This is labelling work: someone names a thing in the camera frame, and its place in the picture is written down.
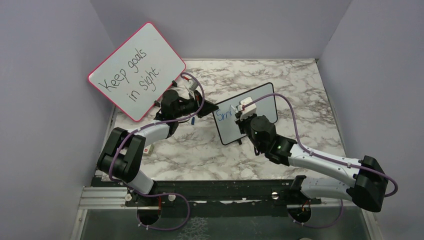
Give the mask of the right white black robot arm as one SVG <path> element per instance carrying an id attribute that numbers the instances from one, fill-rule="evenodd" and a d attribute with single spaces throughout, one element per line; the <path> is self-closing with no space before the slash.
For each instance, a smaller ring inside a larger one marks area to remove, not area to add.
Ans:
<path id="1" fill-rule="evenodd" d="M 351 201 L 370 212 L 381 211 L 388 179 L 375 158 L 368 155 L 363 159 L 345 158 L 301 147 L 294 139 L 277 134 L 276 126 L 264 115 L 242 117 L 238 113 L 235 123 L 253 144 L 255 155 L 263 154 L 277 165 L 304 168 L 326 176 L 322 180 L 297 177 L 288 190 L 292 202 L 333 198 Z"/>

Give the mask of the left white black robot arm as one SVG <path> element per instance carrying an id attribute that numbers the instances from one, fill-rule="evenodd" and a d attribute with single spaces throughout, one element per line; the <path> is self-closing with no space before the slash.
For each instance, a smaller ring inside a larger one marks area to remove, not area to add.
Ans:
<path id="1" fill-rule="evenodd" d="M 218 108 L 203 99 L 197 90 L 188 99 L 175 90 L 165 91 L 160 110 L 146 127 L 132 131 L 116 127 L 111 131 L 97 161 L 97 169 L 138 191 L 138 199 L 144 205 L 152 205 L 157 200 L 155 182 L 140 169 L 145 147 L 171 137 L 180 122 L 193 116 L 202 118 Z"/>

